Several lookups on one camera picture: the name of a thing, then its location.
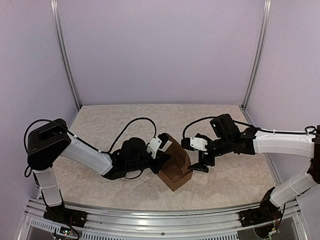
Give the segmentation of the brown cardboard paper box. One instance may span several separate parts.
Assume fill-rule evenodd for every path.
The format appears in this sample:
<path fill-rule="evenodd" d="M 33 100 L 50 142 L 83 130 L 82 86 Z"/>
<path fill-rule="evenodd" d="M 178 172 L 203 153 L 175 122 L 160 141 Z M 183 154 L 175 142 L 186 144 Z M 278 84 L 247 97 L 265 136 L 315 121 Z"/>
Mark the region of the brown cardboard paper box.
<path fill-rule="evenodd" d="M 157 176 L 174 192 L 192 178 L 193 170 L 188 169 L 191 159 L 180 143 L 168 133 L 164 133 L 164 139 L 170 142 L 164 152 L 170 158 L 162 165 Z"/>

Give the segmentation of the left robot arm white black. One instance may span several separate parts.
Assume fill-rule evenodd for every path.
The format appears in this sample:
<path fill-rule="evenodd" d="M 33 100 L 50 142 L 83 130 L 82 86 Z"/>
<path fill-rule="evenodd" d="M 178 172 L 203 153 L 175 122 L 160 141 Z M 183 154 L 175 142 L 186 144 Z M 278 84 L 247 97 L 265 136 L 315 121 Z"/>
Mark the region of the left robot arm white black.
<path fill-rule="evenodd" d="M 122 179 L 128 173 L 145 169 L 156 175 L 171 157 L 162 151 L 169 140 L 165 133 L 154 134 L 148 143 L 131 137 L 118 150 L 102 151 L 72 133 L 62 118 L 34 121 L 35 124 L 39 122 L 44 125 L 34 130 L 27 128 L 23 136 L 27 170 L 38 182 L 46 211 L 61 223 L 72 218 L 77 211 L 65 207 L 57 184 L 53 165 L 59 156 L 71 159 L 108 180 Z"/>

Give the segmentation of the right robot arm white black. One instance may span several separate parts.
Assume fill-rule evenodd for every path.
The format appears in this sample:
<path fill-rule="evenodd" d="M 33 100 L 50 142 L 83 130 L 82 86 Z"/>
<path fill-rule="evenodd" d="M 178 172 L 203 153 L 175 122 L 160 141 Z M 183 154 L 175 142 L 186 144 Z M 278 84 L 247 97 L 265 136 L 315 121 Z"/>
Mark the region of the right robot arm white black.
<path fill-rule="evenodd" d="M 207 120 L 216 135 L 212 140 L 198 133 L 194 137 L 183 136 L 181 146 L 198 152 L 198 162 L 189 166 L 190 170 L 207 173 L 215 166 L 216 157 L 225 154 L 284 154 L 310 159 L 310 166 L 292 176 L 284 183 L 272 187 L 263 196 L 256 208 L 239 213 L 243 227 L 280 220 L 284 212 L 281 207 L 320 183 L 320 128 L 307 126 L 304 131 L 267 130 L 246 124 L 240 131 L 241 122 L 228 114 L 208 116 Z"/>

